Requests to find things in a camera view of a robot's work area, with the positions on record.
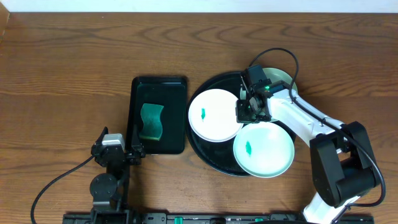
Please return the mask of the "green sponge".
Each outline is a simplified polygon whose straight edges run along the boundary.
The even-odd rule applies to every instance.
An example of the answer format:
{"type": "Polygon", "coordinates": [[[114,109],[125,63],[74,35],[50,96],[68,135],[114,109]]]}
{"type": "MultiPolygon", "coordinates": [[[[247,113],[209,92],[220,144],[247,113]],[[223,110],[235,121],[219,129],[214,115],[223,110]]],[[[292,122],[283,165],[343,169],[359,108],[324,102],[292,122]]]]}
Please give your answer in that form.
{"type": "Polygon", "coordinates": [[[162,137],[163,126],[161,114],[164,106],[144,103],[141,108],[142,130],[139,133],[141,139],[159,141],[162,137]]]}

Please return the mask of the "white plate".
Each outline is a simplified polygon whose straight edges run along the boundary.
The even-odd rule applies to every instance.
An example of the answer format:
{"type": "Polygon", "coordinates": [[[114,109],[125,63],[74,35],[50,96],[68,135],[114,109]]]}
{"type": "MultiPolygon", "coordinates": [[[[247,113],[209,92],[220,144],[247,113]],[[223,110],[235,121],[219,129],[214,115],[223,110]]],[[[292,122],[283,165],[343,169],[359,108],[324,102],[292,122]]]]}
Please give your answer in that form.
{"type": "Polygon", "coordinates": [[[190,103],[188,122],[193,132],[209,142],[225,142],[237,135],[243,124],[237,122],[238,98],[229,91],[211,89],[190,103]]]}

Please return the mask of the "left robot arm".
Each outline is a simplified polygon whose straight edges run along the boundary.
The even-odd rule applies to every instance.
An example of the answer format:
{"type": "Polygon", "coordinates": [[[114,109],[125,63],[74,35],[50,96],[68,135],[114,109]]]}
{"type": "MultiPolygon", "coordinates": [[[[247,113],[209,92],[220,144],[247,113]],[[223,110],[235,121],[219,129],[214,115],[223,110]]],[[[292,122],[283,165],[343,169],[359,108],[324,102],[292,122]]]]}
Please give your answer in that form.
{"type": "Polygon", "coordinates": [[[133,128],[128,149],[121,134],[110,134],[105,127],[92,145],[91,155],[106,172],[97,175],[90,184],[93,197],[90,223],[142,223],[141,215],[127,202],[130,167],[141,164],[146,156],[137,127],[133,128]]]}

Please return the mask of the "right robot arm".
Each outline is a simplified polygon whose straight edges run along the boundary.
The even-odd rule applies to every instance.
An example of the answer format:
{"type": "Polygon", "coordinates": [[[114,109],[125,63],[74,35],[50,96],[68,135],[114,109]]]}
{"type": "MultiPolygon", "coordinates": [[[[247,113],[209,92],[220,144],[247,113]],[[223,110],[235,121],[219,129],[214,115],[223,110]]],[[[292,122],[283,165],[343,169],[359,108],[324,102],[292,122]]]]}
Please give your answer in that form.
{"type": "Polygon", "coordinates": [[[285,81],[244,82],[246,96],[236,103],[239,123],[247,127],[276,119],[310,148],[316,195],[303,210],[308,223],[337,223],[345,211],[357,207],[357,199],[381,186],[381,204],[386,183],[377,166],[365,127],[355,121],[345,124],[303,100],[285,81]]]}

